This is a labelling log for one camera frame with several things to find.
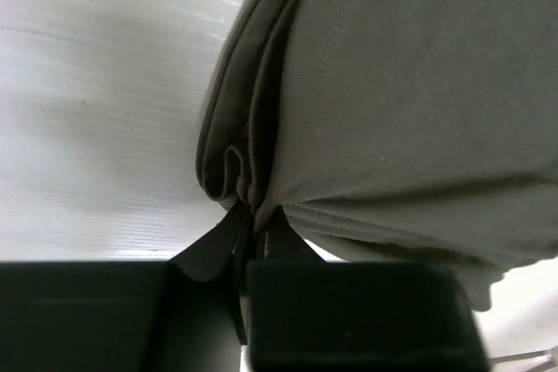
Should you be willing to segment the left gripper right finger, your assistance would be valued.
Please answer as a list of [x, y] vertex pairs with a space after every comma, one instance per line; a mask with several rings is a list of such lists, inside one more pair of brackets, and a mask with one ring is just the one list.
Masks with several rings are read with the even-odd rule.
[[247, 265], [254, 371], [487, 371], [465, 293], [421, 263], [327, 262], [277, 210]]

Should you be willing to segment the olive green shorts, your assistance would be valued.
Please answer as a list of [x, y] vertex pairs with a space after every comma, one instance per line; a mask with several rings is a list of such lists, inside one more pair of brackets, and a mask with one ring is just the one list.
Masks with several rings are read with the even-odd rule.
[[262, 229], [448, 267], [474, 310], [557, 255], [557, 0], [245, 0], [196, 172]]

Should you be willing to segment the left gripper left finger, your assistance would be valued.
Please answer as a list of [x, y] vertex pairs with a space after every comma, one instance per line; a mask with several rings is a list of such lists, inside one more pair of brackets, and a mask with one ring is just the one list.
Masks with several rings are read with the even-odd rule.
[[170, 260], [3, 263], [2, 370], [238, 370], [251, 221], [236, 205]]

